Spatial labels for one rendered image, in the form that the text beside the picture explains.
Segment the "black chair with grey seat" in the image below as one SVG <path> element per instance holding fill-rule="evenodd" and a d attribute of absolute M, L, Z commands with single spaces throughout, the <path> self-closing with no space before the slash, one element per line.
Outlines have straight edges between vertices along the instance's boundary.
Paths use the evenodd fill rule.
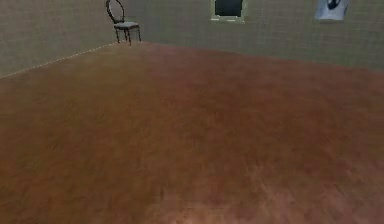
<path fill-rule="evenodd" d="M 124 33 L 125 40 L 132 45 L 131 31 L 137 31 L 138 41 L 141 42 L 141 30 L 140 25 L 137 22 L 128 21 L 125 15 L 125 8 L 121 0 L 106 0 L 105 1 L 106 12 L 113 23 L 117 42 L 120 43 L 120 32 Z"/>

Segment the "pale blue framed picture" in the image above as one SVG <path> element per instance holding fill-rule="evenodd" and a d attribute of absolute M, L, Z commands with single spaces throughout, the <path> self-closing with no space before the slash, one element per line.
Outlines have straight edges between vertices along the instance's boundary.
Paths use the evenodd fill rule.
<path fill-rule="evenodd" d="M 350 0 L 318 0 L 315 18 L 317 20 L 343 21 Z"/>

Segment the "dark window with pale frame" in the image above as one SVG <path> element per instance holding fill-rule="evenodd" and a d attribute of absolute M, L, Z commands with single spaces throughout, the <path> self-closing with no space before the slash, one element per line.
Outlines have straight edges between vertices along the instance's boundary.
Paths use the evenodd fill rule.
<path fill-rule="evenodd" d="M 247 0 L 211 0 L 211 21 L 244 23 Z"/>

